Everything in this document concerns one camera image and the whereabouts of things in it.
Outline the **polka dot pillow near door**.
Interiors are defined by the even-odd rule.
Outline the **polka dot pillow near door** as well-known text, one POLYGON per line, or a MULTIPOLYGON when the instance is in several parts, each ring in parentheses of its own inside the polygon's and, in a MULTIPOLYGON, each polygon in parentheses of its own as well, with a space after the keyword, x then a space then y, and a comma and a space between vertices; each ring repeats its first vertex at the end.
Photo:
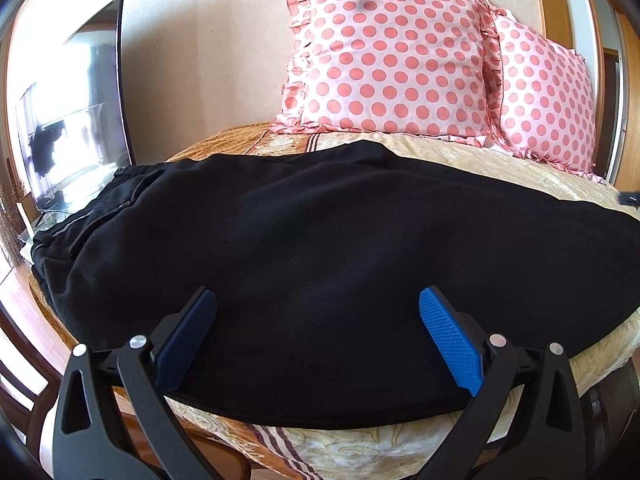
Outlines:
POLYGON ((601 183, 593 172, 596 103, 584 59, 503 9, 484 32, 496 144, 512 156, 601 183))

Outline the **wooden wall panel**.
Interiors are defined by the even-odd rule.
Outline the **wooden wall panel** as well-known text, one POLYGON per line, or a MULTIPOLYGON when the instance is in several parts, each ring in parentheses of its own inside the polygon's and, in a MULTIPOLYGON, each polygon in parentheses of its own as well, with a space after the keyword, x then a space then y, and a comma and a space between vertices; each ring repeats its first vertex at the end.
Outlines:
POLYGON ((574 47, 572 20, 567 0, 538 0, 542 33, 567 49, 574 47))

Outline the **cream yellow bedspread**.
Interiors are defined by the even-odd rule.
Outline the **cream yellow bedspread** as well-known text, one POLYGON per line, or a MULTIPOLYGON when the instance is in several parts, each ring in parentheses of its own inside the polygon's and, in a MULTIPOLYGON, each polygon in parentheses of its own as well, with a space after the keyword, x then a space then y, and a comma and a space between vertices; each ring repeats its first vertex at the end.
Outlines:
MULTIPOLYGON (((318 152, 356 142, 358 133, 277 134, 266 125, 224 130, 175 154, 173 159, 201 160, 213 154, 276 156, 318 152)), ((367 140, 395 154, 515 183, 560 200, 585 200, 638 217, 618 203, 616 188, 594 183, 528 159, 512 158, 472 146, 408 134, 369 133, 367 140)), ((236 448, 249 458, 290 479, 397 479, 414 474, 421 455, 431 456, 454 426, 457 414, 417 422, 357 430, 311 430, 252 426, 190 408, 171 408, 186 428, 236 448)))

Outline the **wooden door frame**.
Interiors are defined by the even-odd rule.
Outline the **wooden door frame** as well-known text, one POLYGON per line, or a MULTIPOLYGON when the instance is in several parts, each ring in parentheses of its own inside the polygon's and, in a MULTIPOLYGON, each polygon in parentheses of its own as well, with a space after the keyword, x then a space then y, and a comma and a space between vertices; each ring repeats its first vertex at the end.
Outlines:
POLYGON ((602 120, 596 173, 639 189, 639 0, 592 0, 599 32, 602 120))

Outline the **black pants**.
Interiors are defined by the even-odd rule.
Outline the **black pants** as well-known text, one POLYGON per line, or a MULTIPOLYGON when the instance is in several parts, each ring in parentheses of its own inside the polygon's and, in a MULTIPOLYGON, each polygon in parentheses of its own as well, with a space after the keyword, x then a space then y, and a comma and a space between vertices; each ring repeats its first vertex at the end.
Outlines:
POLYGON ((419 314, 438 288, 489 333, 570 356, 639 305, 639 223, 371 141, 128 167, 39 233, 48 303, 93 350, 217 300, 172 400, 241 422, 358 429, 462 410, 419 314))

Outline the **dark wooden chair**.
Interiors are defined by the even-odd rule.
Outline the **dark wooden chair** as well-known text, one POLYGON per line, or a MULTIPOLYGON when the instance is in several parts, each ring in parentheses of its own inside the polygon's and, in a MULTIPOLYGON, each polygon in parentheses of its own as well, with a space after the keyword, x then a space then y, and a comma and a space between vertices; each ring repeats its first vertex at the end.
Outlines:
POLYGON ((38 463, 44 423, 58 400, 61 380, 1 306, 1 408, 38 463))

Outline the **polka dot pillow near window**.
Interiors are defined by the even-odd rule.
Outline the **polka dot pillow near window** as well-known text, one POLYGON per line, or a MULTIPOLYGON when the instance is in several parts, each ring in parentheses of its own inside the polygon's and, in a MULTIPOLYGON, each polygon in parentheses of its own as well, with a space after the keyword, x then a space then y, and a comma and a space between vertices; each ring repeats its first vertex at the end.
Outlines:
POLYGON ((490 0, 286 0, 293 51, 271 130, 409 133, 484 148, 490 0))

